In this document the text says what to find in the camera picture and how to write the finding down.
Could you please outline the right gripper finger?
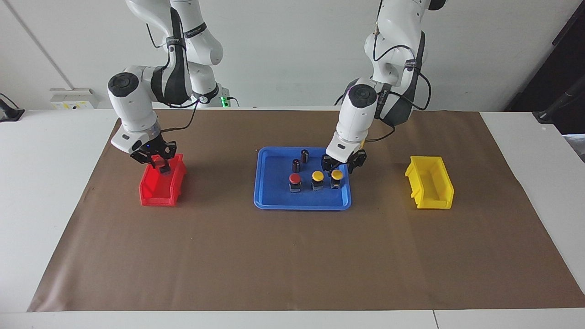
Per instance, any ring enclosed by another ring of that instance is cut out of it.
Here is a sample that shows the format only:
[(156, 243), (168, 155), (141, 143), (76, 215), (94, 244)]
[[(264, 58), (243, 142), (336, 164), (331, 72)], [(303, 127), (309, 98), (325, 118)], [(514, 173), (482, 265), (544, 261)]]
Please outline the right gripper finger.
[(157, 164), (155, 160), (153, 160), (152, 154), (148, 152), (143, 152), (142, 150), (136, 150), (130, 154), (130, 157), (139, 163), (148, 163), (152, 167), (156, 167)]
[(161, 157), (161, 160), (159, 160), (159, 173), (161, 175), (170, 175), (172, 170), (170, 160), (176, 155), (176, 150), (177, 144), (175, 142), (168, 142), (159, 151), (159, 156)]

